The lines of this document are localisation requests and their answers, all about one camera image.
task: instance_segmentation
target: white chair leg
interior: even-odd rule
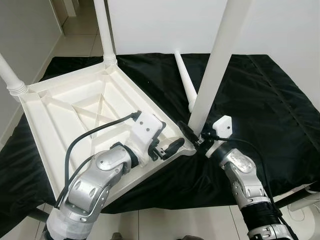
[[[0,53],[0,76],[13,98],[19,101],[19,95],[26,93],[28,87],[21,81]]]
[[[182,79],[183,87],[185,90],[186,98],[189,102],[189,112],[191,113],[194,109],[194,105],[197,99],[197,92],[195,90],[195,87],[190,79],[189,73],[186,69],[185,63],[182,60],[182,57],[180,55],[179,51],[174,52],[174,57],[176,64],[178,65],[179,73]]]
[[[199,136],[253,0],[228,0],[198,91],[189,127]]]
[[[100,31],[100,37],[103,48],[103,62],[106,68],[117,64],[116,55],[112,46],[110,29],[108,25],[108,18],[106,13],[106,6],[104,0],[94,0],[94,8],[96,18],[98,20],[98,26]]]

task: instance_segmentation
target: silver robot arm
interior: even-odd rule
[[[59,209],[52,209],[46,234],[54,240],[86,239],[110,189],[130,171],[131,162],[129,152],[120,145],[92,156],[88,169],[74,179]]]
[[[131,168],[146,160],[167,159],[184,144],[184,138],[159,149],[158,136],[166,124],[153,114],[142,112],[133,124],[130,136],[122,145],[116,142],[109,150],[91,156],[88,168],[74,178],[59,208],[53,208],[46,222],[45,240],[84,240],[90,234],[110,189]]]
[[[294,240],[286,225],[281,224],[266,191],[257,177],[251,158],[226,142],[214,154],[221,160],[232,193],[249,230],[250,240]]]

